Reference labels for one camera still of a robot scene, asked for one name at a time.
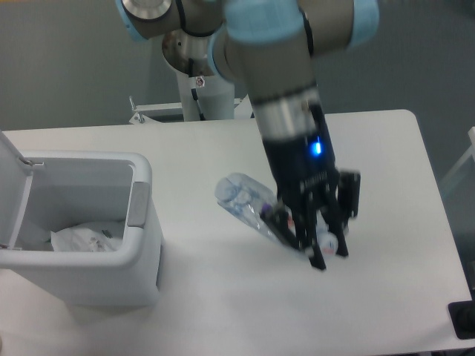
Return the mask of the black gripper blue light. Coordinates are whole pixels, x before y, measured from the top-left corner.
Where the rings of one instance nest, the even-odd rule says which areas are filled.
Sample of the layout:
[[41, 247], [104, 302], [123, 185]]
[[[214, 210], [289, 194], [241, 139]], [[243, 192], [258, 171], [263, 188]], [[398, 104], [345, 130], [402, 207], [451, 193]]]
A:
[[309, 107], [316, 129], [290, 139], [264, 139], [263, 146], [278, 188], [273, 204], [260, 213], [278, 241], [325, 271], [327, 265], [317, 242], [317, 213], [338, 241], [336, 254], [348, 257], [346, 233], [358, 216], [361, 173], [338, 171], [324, 113]]

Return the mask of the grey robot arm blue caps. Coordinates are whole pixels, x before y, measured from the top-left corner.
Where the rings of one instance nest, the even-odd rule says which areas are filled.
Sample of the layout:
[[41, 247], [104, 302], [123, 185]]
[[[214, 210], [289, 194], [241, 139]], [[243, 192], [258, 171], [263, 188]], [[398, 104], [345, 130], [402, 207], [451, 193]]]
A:
[[359, 45], [379, 26], [376, 1], [118, 1], [131, 37], [174, 31], [208, 39], [213, 73], [243, 83], [258, 125], [277, 203], [263, 221], [312, 267], [326, 264], [318, 245], [322, 217], [348, 255], [345, 233], [357, 216], [361, 175], [340, 171], [327, 127], [313, 59]]

